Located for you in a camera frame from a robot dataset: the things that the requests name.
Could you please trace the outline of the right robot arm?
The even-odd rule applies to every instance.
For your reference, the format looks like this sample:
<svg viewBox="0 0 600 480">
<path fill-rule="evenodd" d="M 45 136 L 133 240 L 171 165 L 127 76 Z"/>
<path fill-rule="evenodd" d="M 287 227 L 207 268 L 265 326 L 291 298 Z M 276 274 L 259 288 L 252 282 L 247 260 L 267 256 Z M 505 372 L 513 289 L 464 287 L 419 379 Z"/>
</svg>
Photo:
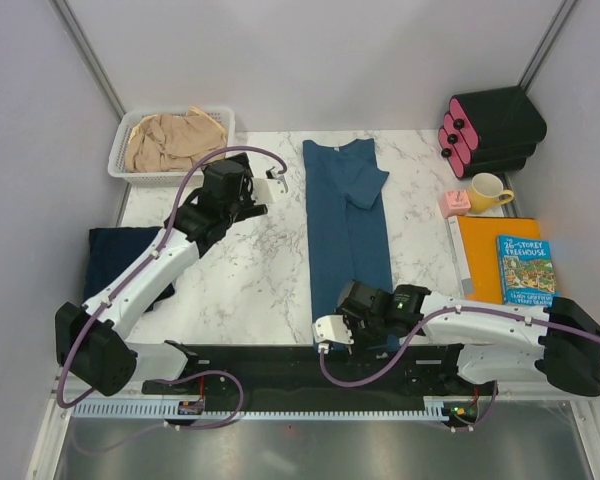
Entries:
<svg viewBox="0 0 600 480">
<path fill-rule="evenodd" d="M 449 393 L 471 384 L 545 381 L 568 394 L 600 396 L 600 325 L 568 298 L 547 307 L 495 305 L 411 284 L 387 292 L 355 281 L 336 312 L 354 352 L 391 336 L 404 346 L 417 336 L 450 346 L 452 360 L 437 371 Z"/>
</svg>

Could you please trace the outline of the blue t shirt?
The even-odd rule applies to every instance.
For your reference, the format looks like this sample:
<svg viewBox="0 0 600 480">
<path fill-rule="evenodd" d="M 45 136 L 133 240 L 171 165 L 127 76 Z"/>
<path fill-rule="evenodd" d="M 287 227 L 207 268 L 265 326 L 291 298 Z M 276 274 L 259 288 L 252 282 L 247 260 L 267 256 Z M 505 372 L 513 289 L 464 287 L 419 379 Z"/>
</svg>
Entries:
<svg viewBox="0 0 600 480">
<path fill-rule="evenodd" d="M 306 173 L 311 318 L 333 314 L 352 281 L 393 290 L 383 187 L 372 139 L 302 144 Z"/>
</svg>

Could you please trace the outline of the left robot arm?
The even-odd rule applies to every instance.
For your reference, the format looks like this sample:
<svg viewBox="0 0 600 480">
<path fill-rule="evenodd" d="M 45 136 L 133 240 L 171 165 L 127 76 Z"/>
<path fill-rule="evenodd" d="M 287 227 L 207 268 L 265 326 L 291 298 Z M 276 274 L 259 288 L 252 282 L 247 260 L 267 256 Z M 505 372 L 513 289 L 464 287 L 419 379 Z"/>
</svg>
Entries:
<svg viewBox="0 0 600 480">
<path fill-rule="evenodd" d="M 282 173 L 256 177 L 247 148 L 226 147 L 223 159 L 201 166 L 202 183 L 178 191 L 165 224 L 142 253 L 109 285 L 80 305 L 55 314 L 56 358 L 65 381 L 74 375 L 104 396 L 131 381 L 165 379 L 178 393 L 199 382 L 198 367 L 174 341 L 129 344 L 137 321 L 160 294 L 200 260 L 230 227 L 266 214 L 288 187 Z"/>
</svg>

